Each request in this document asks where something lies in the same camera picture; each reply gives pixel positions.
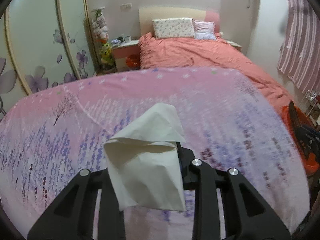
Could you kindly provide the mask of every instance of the pillow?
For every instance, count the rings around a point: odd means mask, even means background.
[[[216,36],[213,33],[196,32],[197,40],[216,40]]]
[[[156,19],[152,24],[157,39],[195,37],[192,18]]]
[[[214,33],[214,22],[193,20],[193,25],[195,28],[195,32]]]

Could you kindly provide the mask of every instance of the headboard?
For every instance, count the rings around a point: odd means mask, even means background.
[[[213,11],[205,11],[179,7],[142,7],[139,8],[140,32],[144,35],[153,32],[152,20],[176,17],[190,17],[200,21],[215,22],[215,32],[220,31],[219,14]]]

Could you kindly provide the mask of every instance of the tissue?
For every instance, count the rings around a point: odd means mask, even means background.
[[[176,109],[158,103],[104,145],[119,210],[186,210],[176,142],[185,142]]]

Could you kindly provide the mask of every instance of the pink and purple blanket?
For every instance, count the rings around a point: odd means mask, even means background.
[[[110,74],[21,99],[0,123],[0,194],[17,229],[26,236],[80,169],[106,168],[104,143],[157,102],[177,109],[184,147],[214,168],[238,168],[295,230],[309,195],[294,142],[252,83],[219,67]],[[194,193],[185,197],[186,212],[125,210],[127,239],[191,239]]]

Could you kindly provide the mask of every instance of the pink pillow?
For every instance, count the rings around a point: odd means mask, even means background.
[[[214,22],[193,20],[193,25],[195,27],[195,32],[214,33]]]

